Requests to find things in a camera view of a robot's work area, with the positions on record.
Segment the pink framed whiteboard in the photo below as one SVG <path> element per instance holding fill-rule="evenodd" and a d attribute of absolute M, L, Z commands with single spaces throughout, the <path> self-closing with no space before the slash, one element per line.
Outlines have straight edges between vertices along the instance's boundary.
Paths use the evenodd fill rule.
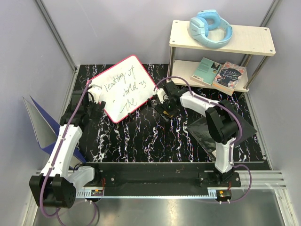
<path fill-rule="evenodd" d="M 91 85 L 101 86 L 104 111 L 113 123 L 119 123 L 129 113 L 152 98 L 155 82 L 136 55 L 130 55 L 111 68 L 93 77 Z"/>

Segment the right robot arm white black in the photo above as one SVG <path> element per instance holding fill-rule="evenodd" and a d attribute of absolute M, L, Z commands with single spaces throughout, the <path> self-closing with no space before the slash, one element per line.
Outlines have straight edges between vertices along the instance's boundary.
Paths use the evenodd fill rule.
<path fill-rule="evenodd" d="M 190 86 L 180 89 L 173 81 L 161 89 L 156 84 L 153 97 L 158 98 L 155 110 L 166 121 L 177 115 L 180 105 L 205 117 L 209 134 L 216 145 L 215 169 L 207 182 L 221 187 L 229 183 L 234 174 L 234 144 L 242 137 L 242 126 L 226 103 L 202 97 Z"/>

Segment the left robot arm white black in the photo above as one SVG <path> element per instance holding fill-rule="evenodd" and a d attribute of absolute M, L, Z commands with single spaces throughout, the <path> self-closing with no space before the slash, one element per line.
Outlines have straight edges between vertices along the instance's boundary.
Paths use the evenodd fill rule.
<path fill-rule="evenodd" d="M 38 104 L 43 119 L 54 129 L 56 141 L 46 147 L 50 158 L 38 176 L 32 176 L 29 186 L 36 204 L 44 207 L 71 208 L 76 192 L 86 184 L 97 186 L 102 180 L 98 167 L 91 167 L 79 151 L 84 129 L 104 112 L 100 88 L 74 91 L 59 123 Z"/>

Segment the black notebook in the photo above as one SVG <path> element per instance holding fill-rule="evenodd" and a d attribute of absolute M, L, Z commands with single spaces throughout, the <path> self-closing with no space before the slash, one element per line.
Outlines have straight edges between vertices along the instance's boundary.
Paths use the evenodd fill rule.
<path fill-rule="evenodd" d="M 234 113 L 242 126 L 242 137 L 238 142 L 235 142 L 234 147 L 238 146 L 248 138 L 256 134 L 257 130 L 249 124 L 241 115 Z M 209 159 L 216 159 L 216 143 L 209 134 L 207 121 L 205 117 L 201 117 L 188 126 L 189 133 L 196 139 L 198 144 L 208 154 Z"/>

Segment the teal paperback book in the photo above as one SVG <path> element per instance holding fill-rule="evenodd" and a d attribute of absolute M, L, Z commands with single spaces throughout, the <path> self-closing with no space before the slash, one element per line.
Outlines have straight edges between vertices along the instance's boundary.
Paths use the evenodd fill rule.
<path fill-rule="evenodd" d="M 191 79 L 206 87 L 210 87 L 222 66 L 223 64 L 204 57 L 192 74 Z"/>

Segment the little women book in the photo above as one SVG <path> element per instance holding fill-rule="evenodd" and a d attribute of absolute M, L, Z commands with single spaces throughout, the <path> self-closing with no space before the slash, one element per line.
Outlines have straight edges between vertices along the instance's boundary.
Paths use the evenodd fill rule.
<path fill-rule="evenodd" d="M 246 67 L 225 62 L 214 78 L 211 87 L 232 96 L 245 72 Z"/>

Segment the blue headphones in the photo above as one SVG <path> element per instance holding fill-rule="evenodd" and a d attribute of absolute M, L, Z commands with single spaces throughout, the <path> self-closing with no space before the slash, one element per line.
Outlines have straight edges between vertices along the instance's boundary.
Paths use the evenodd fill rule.
<path fill-rule="evenodd" d="M 219 41 L 209 39 L 209 31 L 217 29 L 223 30 L 223 39 Z M 195 17 L 191 18 L 189 31 L 194 40 L 198 41 L 202 46 L 211 49 L 226 46 L 233 35 L 232 26 L 213 9 L 200 11 Z"/>

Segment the white two-tier shelf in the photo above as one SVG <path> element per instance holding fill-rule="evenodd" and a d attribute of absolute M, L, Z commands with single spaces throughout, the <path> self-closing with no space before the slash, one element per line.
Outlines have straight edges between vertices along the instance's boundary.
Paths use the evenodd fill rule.
<path fill-rule="evenodd" d="M 229 44 L 219 49 L 209 49 L 201 46 L 189 33 L 189 22 L 174 20 L 170 33 L 170 60 L 168 76 L 173 77 L 176 85 L 192 87 L 203 85 L 192 80 L 191 76 L 202 58 L 208 58 L 218 63 L 226 61 L 246 67 L 252 56 L 262 56 L 262 60 L 252 75 L 244 73 L 235 90 L 248 92 L 249 87 L 266 61 L 275 55 L 270 29 L 267 27 L 233 25 L 233 36 Z"/>

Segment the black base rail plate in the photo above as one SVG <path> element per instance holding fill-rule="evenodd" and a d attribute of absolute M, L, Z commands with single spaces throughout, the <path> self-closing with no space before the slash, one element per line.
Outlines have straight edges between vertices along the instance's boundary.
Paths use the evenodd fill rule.
<path fill-rule="evenodd" d="M 209 162 L 88 162 L 96 181 L 104 178 L 108 187 L 125 184 L 192 184 L 200 187 L 241 187 L 238 172 L 233 169 L 221 175 Z"/>

